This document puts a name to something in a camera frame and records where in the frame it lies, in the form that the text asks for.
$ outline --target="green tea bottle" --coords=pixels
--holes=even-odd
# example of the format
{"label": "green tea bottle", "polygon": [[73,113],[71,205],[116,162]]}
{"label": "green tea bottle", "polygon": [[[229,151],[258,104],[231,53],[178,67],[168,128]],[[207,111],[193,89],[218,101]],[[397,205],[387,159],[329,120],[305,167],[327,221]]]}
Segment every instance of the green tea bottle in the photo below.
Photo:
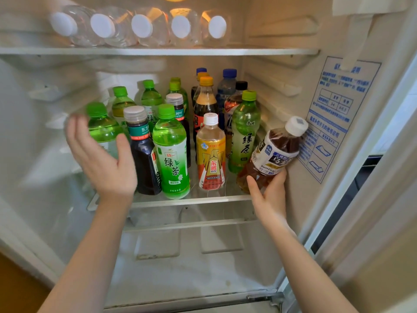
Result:
{"label": "green tea bottle", "polygon": [[114,158],[118,158],[116,136],[124,133],[117,121],[107,115],[106,106],[101,102],[91,102],[87,105],[88,130],[94,140],[99,143]]}
{"label": "green tea bottle", "polygon": [[154,131],[154,126],[158,121],[158,105],[162,104],[162,97],[158,91],[155,90],[153,80],[144,80],[143,86],[145,91],[142,95],[142,105],[145,107],[148,115],[149,131]]}
{"label": "green tea bottle", "polygon": [[171,104],[158,107],[159,120],[154,127],[153,140],[162,180],[162,192],[168,199],[184,198],[190,192],[187,170],[187,134],[175,119]]}
{"label": "green tea bottle", "polygon": [[[178,82],[179,85],[174,85],[173,87],[171,87],[171,83],[175,83]],[[169,90],[167,92],[167,94],[170,93],[180,93],[183,96],[184,99],[184,114],[185,114],[185,118],[188,118],[188,94],[187,91],[185,91],[184,88],[181,87],[181,78],[180,77],[172,77],[169,83]]]}
{"label": "green tea bottle", "polygon": [[232,153],[228,163],[232,173],[240,172],[253,152],[256,132],[261,124],[261,112],[255,101],[255,91],[243,91],[242,103],[232,115]]}
{"label": "green tea bottle", "polygon": [[125,118],[123,117],[123,110],[129,106],[135,106],[136,103],[128,97],[128,91],[126,87],[118,86],[113,87],[114,99],[111,107],[113,117],[119,125],[122,127],[126,136],[129,137],[128,126]]}

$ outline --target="right hand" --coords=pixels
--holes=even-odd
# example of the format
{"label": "right hand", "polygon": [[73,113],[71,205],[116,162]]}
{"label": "right hand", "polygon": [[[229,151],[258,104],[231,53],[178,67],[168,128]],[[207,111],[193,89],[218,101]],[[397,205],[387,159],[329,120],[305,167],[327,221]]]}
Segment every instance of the right hand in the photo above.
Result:
{"label": "right hand", "polygon": [[277,226],[288,228],[286,222],[284,189],[286,175],[286,169],[279,172],[268,185],[263,195],[259,191],[255,179],[251,176],[247,176],[249,191],[251,193],[256,216],[267,231],[271,231]]}
{"label": "right hand", "polygon": [[138,179],[126,136],[119,134],[116,138],[119,160],[90,136],[88,120],[84,115],[71,115],[66,137],[75,160],[83,168],[101,200],[122,200],[128,204],[133,199]]}

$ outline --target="green bottle cap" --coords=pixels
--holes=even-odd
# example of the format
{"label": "green bottle cap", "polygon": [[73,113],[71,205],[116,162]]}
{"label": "green bottle cap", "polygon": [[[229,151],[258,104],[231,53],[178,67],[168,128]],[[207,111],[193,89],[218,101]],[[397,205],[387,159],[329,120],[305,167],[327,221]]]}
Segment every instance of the green bottle cap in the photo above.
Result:
{"label": "green bottle cap", "polygon": [[113,87],[113,93],[116,97],[124,97],[128,95],[128,90],[126,90],[126,87],[118,86]]}
{"label": "green bottle cap", "polygon": [[145,89],[155,88],[155,84],[154,84],[154,81],[152,79],[144,80],[143,81],[143,86],[145,87]]}
{"label": "green bottle cap", "polygon": [[179,82],[181,87],[181,78],[180,77],[172,77],[171,82]]}
{"label": "green bottle cap", "polygon": [[172,104],[160,104],[158,106],[158,116],[163,120],[175,118],[175,109]]}
{"label": "green bottle cap", "polygon": [[169,83],[169,89],[171,91],[178,91],[179,89],[181,89],[181,84],[178,81],[173,81],[171,79],[171,82]]}
{"label": "green bottle cap", "polygon": [[101,102],[91,102],[87,104],[87,114],[91,118],[98,118],[107,115],[106,106]]}
{"label": "green bottle cap", "polygon": [[256,100],[256,91],[244,90],[243,93],[242,93],[242,100],[255,101]]}

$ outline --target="water bottle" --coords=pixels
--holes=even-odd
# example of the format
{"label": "water bottle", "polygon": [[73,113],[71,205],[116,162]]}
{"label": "water bottle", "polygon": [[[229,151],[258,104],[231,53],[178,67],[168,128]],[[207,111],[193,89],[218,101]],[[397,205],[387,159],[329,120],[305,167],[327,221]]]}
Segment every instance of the water bottle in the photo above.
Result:
{"label": "water bottle", "polygon": [[132,31],[132,13],[119,7],[104,7],[91,16],[93,31],[115,47],[135,45],[138,40]]}
{"label": "water bottle", "polygon": [[230,41],[232,21],[222,10],[204,11],[200,19],[201,40],[207,47],[224,47]]}
{"label": "water bottle", "polygon": [[170,11],[171,42],[176,47],[193,47],[200,41],[200,24],[197,12],[191,9]]}
{"label": "water bottle", "polygon": [[[223,114],[224,102],[229,96],[236,91],[236,69],[223,69],[223,79],[217,86],[216,101],[218,105],[218,113]],[[224,130],[224,117],[221,116],[218,126]]]}
{"label": "water bottle", "polygon": [[55,32],[69,37],[73,44],[91,47],[104,45],[104,39],[91,29],[89,21],[94,11],[80,5],[66,5],[61,12],[55,12],[49,21]]}
{"label": "water bottle", "polygon": [[169,45],[168,15],[156,7],[137,9],[132,19],[132,30],[142,46]]}

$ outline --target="white bottle cap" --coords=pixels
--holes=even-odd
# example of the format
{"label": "white bottle cap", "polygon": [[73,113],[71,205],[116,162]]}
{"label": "white bottle cap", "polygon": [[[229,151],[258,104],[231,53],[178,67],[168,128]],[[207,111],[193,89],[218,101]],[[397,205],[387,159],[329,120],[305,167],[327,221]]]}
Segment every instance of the white bottle cap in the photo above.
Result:
{"label": "white bottle cap", "polygon": [[204,125],[217,125],[218,124],[218,115],[216,113],[206,113],[204,115]]}
{"label": "white bottle cap", "polygon": [[308,128],[309,124],[299,116],[291,116],[285,124],[286,131],[297,137],[303,135]]}
{"label": "white bottle cap", "polygon": [[171,29],[175,36],[183,39],[191,32],[191,23],[185,16],[177,15],[172,19]]}
{"label": "white bottle cap", "polygon": [[227,23],[222,16],[214,16],[209,22],[209,33],[213,38],[222,38],[226,34]]}
{"label": "white bottle cap", "polygon": [[49,17],[49,21],[54,31],[62,36],[72,36],[78,31],[76,21],[66,13],[56,12]]}
{"label": "white bottle cap", "polygon": [[137,14],[132,19],[132,30],[136,36],[140,38],[147,38],[152,35],[154,27],[151,20],[142,14]]}
{"label": "white bottle cap", "polygon": [[91,28],[102,38],[112,37],[116,34],[114,23],[107,15],[95,14],[90,19]]}

